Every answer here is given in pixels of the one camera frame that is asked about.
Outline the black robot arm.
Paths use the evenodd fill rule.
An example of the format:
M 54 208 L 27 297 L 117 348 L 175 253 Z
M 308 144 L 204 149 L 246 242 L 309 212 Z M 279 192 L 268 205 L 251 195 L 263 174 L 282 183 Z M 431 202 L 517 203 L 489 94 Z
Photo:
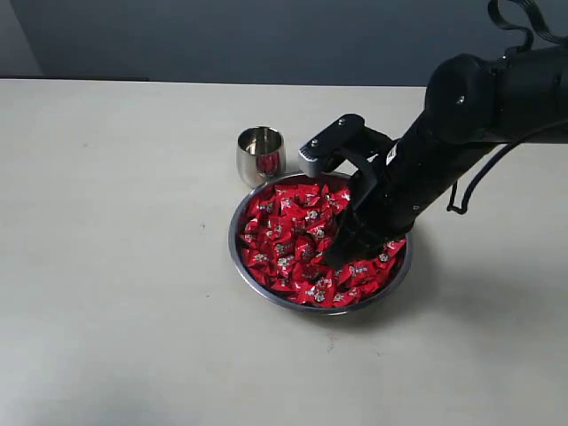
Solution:
M 478 179 L 463 192 L 457 183 L 474 165 L 487 173 L 517 146 L 563 143 L 566 132 L 564 47 L 496 61 L 462 54 L 444 62 L 430 78 L 421 114 L 398 140 L 379 143 L 366 129 L 335 128 L 327 150 L 356 172 L 325 263 L 340 269 L 376 256 L 444 193 L 448 210 L 465 214 Z

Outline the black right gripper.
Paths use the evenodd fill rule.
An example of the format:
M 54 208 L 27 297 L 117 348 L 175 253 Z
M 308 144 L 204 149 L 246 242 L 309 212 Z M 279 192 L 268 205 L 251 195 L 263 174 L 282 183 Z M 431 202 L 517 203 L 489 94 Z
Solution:
M 349 207 L 323 262 L 341 269 L 386 241 L 404 236 L 448 187 L 448 144 L 408 132 L 352 175 Z

